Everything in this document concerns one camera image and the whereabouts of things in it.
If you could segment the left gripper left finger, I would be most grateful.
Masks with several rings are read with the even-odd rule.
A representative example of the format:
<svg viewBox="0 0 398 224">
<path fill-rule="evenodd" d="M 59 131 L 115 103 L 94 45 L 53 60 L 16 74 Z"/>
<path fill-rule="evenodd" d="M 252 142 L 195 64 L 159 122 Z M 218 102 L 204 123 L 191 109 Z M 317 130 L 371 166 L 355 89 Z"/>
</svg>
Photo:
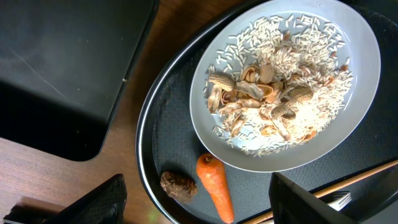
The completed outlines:
<svg viewBox="0 0 398 224">
<path fill-rule="evenodd" d="M 55 213 L 15 205 L 2 218 L 6 224 L 123 224 L 127 189 L 122 174 L 116 174 L 82 198 Z"/>
</svg>

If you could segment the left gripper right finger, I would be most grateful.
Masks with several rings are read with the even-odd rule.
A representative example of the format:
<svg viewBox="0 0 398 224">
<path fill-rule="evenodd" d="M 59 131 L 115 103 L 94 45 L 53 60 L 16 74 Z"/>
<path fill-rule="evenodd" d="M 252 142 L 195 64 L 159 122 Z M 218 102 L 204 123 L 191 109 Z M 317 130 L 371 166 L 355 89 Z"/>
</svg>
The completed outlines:
<svg viewBox="0 0 398 224">
<path fill-rule="evenodd" d="M 272 174 L 269 199 L 275 224 L 356 224 L 278 172 Z"/>
</svg>

